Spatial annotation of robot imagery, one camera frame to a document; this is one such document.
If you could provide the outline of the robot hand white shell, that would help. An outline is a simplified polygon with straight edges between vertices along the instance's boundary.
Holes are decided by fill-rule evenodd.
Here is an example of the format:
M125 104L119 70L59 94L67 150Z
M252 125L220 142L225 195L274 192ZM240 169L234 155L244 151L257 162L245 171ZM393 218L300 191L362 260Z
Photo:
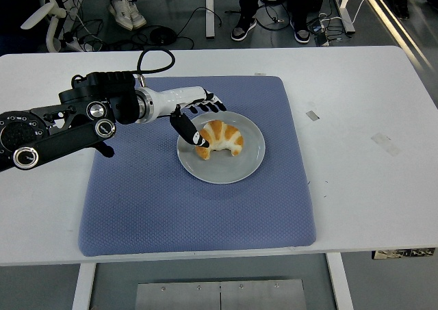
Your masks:
M204 112L226 111L223 102L212 92L200 86L177 88L162 92L149 91L149 114L147 122L168 116L174 130L188 143L203 148L209 147L209 142L201 136L192 121L182 112L188 108L197 114L196 107Z

